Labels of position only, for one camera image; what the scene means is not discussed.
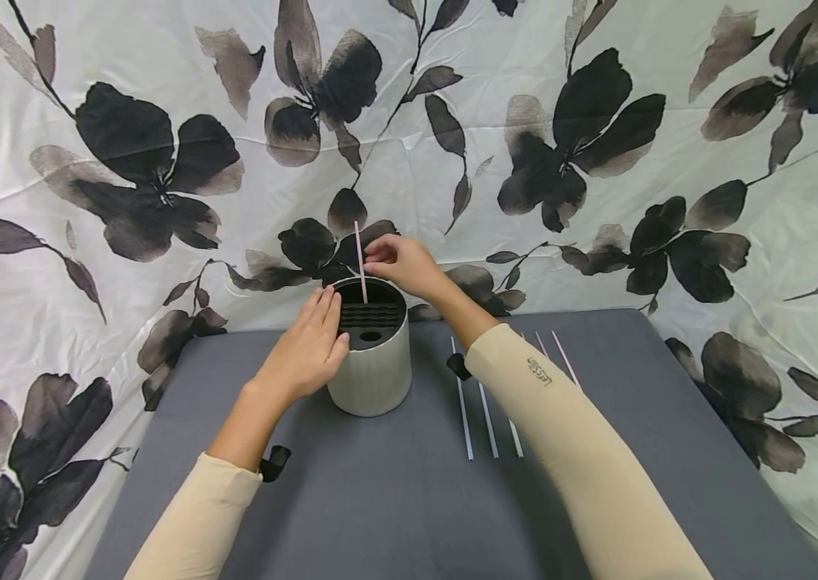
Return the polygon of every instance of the arm sleeve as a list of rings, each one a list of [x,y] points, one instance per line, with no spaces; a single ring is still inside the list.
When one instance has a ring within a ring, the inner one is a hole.
[[[560,368],[505,324],[474,342],[466,366],[531,444],[594,578],[712,578],[628,445]]]
[[[216,580],[262,476],[203,453],[124,580]]]

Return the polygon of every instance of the floral backdrop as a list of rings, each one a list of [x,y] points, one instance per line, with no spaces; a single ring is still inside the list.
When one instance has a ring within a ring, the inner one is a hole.
[[[0,0],[0,580],[80,577],[184,344],[355,222],[643,311],[818,548],[818,0]]]

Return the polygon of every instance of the straw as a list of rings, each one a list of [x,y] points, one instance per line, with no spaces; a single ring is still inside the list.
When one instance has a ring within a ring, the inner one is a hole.
[[[454,337],[451,337],[451,352],[457,352],[457,346],[454,344]],[[470,426],[466,421],[466,404],[464,404],[464,388],[461,385],[461,378],[457,377],[457,396],[461,400],[461,420],[464,421],[464,440],[468,446],[468,462],[473,461],[473,447],[470,445]]]
[[[364,276],[364,252],[361,252],[361,227],[354,222],[354,242],[357,244],[357,267],[361,272],[361,294],[367,304],[367,280]]]

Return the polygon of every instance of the black flower print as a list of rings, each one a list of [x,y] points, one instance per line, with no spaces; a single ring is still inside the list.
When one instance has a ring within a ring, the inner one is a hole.
[[[785,164],[802,139],[802,116],[818,114],[818,0],[789,23],[770,50],[773,76],[743,81],[718,99],[702,126],[709,141],[731,139],[755,128],[782,102],[785,118],[771,140],[769,169]]]
[[[72,461],[112,409],[109,384],[95,379],[74,395],[71,375],[42,374],[30,386],[23,418],[0,401],[0,580],[17,580],[25,545],[39,526],[57,526],[85,497],[106,460]]]
[[[171,237],[193,248],[219,246],[219,216],[197,196],[233,193],[245,171],[234,140],[210,115],[191,117],[171,133],[171,119],[147,101],[97,83],[75,111],[78,132],[102,165],[61,147],[45,146],[30,161],[62,200],[97,215],[109,248],[150,262],[170,249]]]
[[[560,91],[552,123],[554,147],[543,133],[546,122],[539,117],[537,99],[513,97],[506,119],[512,175],[499,191],[502,212],[520,215],[541,204],[544,226],[560,232],[586,201],[586,179],[580,172],[620,176],[645,156],[666,98],[654,93],[622,109],[630,92],[631,78],[618,62],[618,51],[605,50],[573,73]]]
[[[346,123],[377,98],[383,60],[361,32],[348,30],[324,71],[316,20],[307,0],[280,0],[274,63],[284,85],[299,93],[271,101],[264,114],[267,150],[281,165],[299,167],[319,155],[319,120],[337,137],[338,151],[361,171],[360,143]]]
[[[676,338],[666,343],[757,468],[762,463],[794,474],[804,465],[799,444],[766,422],[783,395],[779,377],[762,354],[718,332],[704,344],[700,371],[689,347]]]
[[[684,197],[671,197],[647,208],[628,248],[621,227],[603,226],[591,251],[562,246],[561,256],[585,276],[629,268],[625,289],[641,296],[657,295],[671,268],[693,298],[701,303],[722,303],[734,295],[726,271],[737,272],[746,265],[750,242],[740,234],[717,230],[724,230],[740,217],[746,190],[740,180],[721,184],[703,195],[689,212]]]
[[[486,268],[461,265],[447,270],[446,274],[464,291],[464,294],[494,317],[507,317],[513,310],[525,304],[525,292],[518,289],[495,292],[493,275]],[[409,309],[410,321],[440,319],[440,313],[431,304],[418,304]]]

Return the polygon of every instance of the cylindrical container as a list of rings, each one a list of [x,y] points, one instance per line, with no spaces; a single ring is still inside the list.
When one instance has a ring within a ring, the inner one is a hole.
[[[411,385],[407,302],[395,286],[367,276],[367,304],[358,276],[338,280],[341,322],[350,353],[328,392],[338,408],[356,416],[378,416],[397,408]]]

